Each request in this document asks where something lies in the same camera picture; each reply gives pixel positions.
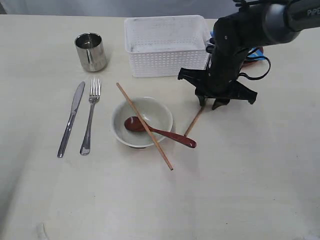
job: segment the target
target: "metal cup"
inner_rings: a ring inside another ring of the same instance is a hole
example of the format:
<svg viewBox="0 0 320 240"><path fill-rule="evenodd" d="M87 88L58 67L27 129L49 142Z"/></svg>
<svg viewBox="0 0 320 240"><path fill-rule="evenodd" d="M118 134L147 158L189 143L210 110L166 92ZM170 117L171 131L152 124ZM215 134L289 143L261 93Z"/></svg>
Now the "metal cup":
<svg viewBox="0 0 320 240"><path fill-rule="evenodd" d="M100 35L92 32L81 34L74 40L74 44L84 70L96 72L107 65L107 58Z"/></svg>

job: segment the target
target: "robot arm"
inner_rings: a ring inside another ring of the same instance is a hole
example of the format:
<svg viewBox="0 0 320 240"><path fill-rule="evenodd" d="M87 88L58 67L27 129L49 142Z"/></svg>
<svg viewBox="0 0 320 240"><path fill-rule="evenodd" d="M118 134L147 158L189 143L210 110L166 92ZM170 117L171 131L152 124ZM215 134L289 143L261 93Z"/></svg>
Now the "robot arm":
<svg viewBox="0 0 320 240"><path fill-rule="evenodd" d="M257 93L237 81L239 76L246 77L240 70L252 48L289 43L301 30L320 27L320 0L233 1L239 12L215 23L215 37L210 39L214 48L206 69L182 68L178 75L196 87L201 106L206 98L216 99L212 109L227 105L230 99L255 102Z"/></svg>

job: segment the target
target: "white bowl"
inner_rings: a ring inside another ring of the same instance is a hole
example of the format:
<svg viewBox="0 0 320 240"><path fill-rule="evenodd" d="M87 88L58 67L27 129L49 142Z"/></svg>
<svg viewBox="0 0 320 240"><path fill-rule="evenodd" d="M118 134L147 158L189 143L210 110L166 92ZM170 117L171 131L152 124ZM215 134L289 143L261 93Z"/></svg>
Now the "white bowl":
<svg viewBox="0 0 320 240"><path fill-rule="evenodd" d="M171 131L173 117L165 105L148 96L133 98L132 101L149 126L163 131ZM126 101L114 109L111 118L111 129L116 139L129 147L137 149L154 145L147 132L132 132L125 128L125 121L132 116L136 116L136 114ZM157 133L153 134L158 142L165 139L165 136Z"/></svg>

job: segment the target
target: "red spoon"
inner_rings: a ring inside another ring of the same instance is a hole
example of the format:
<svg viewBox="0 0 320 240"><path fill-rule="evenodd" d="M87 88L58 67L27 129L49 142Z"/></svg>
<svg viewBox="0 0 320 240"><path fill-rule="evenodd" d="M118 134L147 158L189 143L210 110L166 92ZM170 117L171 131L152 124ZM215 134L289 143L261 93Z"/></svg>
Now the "red spoon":
<svg viewBox="0 0 320 240"><path fill-rule="evenodd" d="M144 126L140 122L139 118L136 116L131 116L127 120L125 120L124 126L127 130L129 130L131 132L144 132L145 131ZM162 136L165 136L167 138L170 138L178 143L186 145L189 148L194 149L197 146L197 143L195 141L193 141L192 139L190 139L186 136L182 136L182 135L179 135L179 134L176 134L173 132L169 132L169 131L162 131L159 129L155 129L155 128L149 126L148 124L147 124L147 126L149 127L149 130L151 132L154 132L154 133L160 134Z"/></svg>

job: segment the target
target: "basket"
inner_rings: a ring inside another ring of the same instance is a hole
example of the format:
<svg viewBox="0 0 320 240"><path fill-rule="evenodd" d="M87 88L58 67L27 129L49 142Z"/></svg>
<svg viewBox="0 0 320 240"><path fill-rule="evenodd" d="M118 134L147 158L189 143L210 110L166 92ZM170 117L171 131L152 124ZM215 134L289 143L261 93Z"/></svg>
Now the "basket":
<svg viewBox="0 0 320 240"><path fill-rule="evenodd" d="M203 70L210 32L200 15L127 18L125 50L136 78L177 76L180 68Z"/></svg>

